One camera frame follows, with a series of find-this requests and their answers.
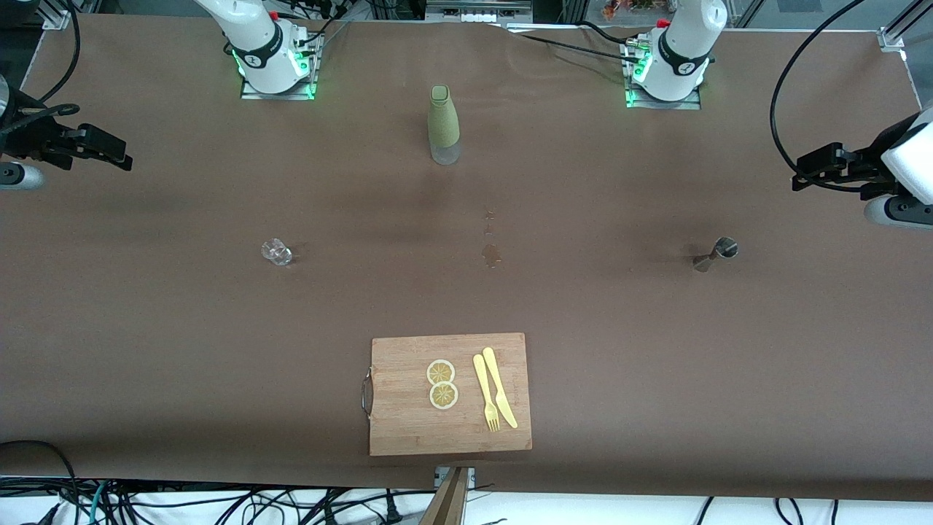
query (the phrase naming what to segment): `yellow knife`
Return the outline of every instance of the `yellow knife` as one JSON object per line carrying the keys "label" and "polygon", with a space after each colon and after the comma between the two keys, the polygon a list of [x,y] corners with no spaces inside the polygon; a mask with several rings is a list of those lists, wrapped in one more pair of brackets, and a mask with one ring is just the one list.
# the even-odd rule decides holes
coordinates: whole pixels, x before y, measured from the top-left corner
{"label": "yellow knife", "polygon": [[495,362],[493,349],[484,348],[482,357],[486,360],[486,367],[489,368],[489,373],[493,376],[493,382],[495,383],[495,404],[499,407],[499,412],[502,412],[502,417],[506,419],[508,425],[513,429],[517,429],[519,423],[515,420],[515,416],[512,415],[512,407],[508,406],[506,390],[502,388],[502,378],[499,377],[499,365]]}

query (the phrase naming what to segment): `spill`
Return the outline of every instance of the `spill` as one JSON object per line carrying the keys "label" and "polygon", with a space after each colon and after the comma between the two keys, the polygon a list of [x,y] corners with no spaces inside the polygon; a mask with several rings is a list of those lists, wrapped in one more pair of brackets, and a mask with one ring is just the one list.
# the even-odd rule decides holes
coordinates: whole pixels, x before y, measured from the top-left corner
{"label": "spill", "polygon": [[486,245],[486,248],[482,249],[482,257],[490,268],[495,268],[498,263],[502,262],[502,257],[499,256],[499,248],[495,244]]}

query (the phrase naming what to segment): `wooden cutting board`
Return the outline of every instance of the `wooden cutting board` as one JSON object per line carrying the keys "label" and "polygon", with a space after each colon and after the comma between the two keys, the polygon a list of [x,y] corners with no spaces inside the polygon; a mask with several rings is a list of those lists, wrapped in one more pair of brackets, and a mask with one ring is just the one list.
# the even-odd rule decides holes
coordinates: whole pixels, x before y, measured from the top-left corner
{"label": "wooden cutting board", "polygon": [[[473,356],[495,350],[499,375],[518,428],[499,415],[501,430],[489,432],[485,402],[473,368]],[[453,365],[459,397],[439,410],[428,399],[428,365],[444,359]],[[370,456],[459,454],[531,448],[528,367],[524,333],[478,333],[390,337],[372,340]],[[495,384],[489,376],[490,394]]]}

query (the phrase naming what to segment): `green bottle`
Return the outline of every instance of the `green bottle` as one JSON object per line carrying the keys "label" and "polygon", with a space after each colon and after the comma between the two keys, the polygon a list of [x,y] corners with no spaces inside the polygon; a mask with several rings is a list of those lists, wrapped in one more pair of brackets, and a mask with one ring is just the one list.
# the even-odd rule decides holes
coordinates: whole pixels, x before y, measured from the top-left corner
{"label": "green bottle", "polygon": [[460,121],[453,107],[451,89],[444,85],[431,88],[431,110],[427,115],[427,139],[431,157],[442,165],[460,158]]}

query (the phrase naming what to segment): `lemon slice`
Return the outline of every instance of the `lemon slice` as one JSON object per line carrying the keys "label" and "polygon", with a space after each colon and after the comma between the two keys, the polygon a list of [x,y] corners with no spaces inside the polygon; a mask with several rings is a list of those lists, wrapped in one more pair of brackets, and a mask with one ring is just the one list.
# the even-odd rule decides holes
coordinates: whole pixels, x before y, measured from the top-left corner
{"label": "lemon slice", "polygon": [[453,381],[455,375],[453,365],[446,359],[438,359],[427,366],[427,380],[432,385],[440,381]]}
{"label": "lemon slice", "polygon": [[435,408],[447,410],[457,403],[457,397],[459,397],[459,395],[457,388],[452,382],[440,381],[431,387],[431,391],[427,394],[427,398],[431,400],[431,404]]}

